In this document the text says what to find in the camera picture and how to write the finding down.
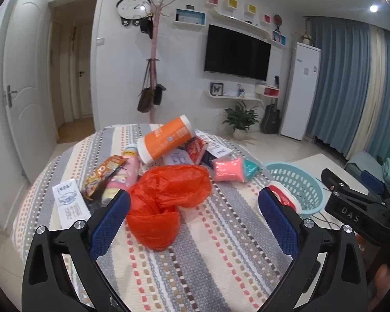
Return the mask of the person's right hand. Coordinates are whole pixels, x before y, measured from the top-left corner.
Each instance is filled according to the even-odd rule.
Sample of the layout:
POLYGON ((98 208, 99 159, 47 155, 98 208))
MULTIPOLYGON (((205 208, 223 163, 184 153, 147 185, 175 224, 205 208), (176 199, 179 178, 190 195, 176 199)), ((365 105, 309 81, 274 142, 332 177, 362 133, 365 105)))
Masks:
POLYGON ((370 288, 368 311, 387 311, 390 304, 386 296, 390 290, 390 268, 383 264, 376 272, 374 282, 370 288))

